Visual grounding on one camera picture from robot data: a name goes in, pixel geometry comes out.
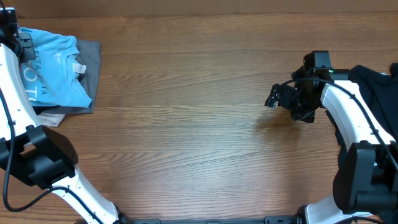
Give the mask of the light blue printed t-shirt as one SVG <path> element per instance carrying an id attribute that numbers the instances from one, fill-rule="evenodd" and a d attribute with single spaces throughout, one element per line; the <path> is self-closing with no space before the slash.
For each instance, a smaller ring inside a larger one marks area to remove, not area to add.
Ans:
<path id="1" fill-rule="evenodd" d="M 25 92 L 34 107 L 87 108 L 92 99 L 78 81 L 86 66 L 76 60 L 76 37 L 44 30 L 21 28 L 32 38 L 35 59 L 20 65 Z"/>

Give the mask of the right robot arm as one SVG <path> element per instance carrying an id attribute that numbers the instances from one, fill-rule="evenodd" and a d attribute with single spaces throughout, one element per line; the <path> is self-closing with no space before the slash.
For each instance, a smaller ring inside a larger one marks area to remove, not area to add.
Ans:
<path id="1" fill-rule="evenodd" d="M 363 100 L 352 69 L 335 69 L 327 51 L 313 51 L 289 81 L 272 86 L 265 105 L 306 123 L 324 108 L 341 146 L 331 195 L 265 223 L 397 223 L 397 140 Z"/>

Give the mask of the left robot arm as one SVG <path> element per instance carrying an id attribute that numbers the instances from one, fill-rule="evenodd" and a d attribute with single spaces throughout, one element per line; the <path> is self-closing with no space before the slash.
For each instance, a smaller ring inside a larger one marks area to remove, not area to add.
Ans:
<path id="1" fill-rule="evenodd" d="M 34 57 L 21 42 L 14 8 L 1 7 L 1 169 L 5 171 L 2 199 L 10 212 L 27 210 L 54 193 L 87 223 L 130 223 L 83 175 L 69 139 L 40 124 L 22 84 L 19 64 Z M 15 177 L 43 193 L 19 208 L 8 199 L 9 179 Z"/>

